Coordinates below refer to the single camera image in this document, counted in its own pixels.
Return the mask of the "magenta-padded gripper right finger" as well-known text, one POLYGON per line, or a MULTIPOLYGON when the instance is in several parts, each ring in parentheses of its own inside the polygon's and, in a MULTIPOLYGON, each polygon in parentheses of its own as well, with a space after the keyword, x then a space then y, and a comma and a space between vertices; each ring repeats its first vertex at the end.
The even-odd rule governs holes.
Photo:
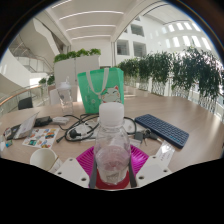
POLYGON ((148 156, 139 148, 131 146, 129 180, 132 188, 146 186, 170 174, 169 168, 156 155, 148 156))

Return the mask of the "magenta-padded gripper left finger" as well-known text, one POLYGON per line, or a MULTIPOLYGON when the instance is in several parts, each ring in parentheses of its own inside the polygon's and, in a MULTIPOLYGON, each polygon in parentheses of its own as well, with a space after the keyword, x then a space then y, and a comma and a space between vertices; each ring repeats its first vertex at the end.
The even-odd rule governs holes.
POLYGON ((77 158, 68 158, 55 174, 84 188, 94 189, 97 180, 97 167, 93 147, 77 158))

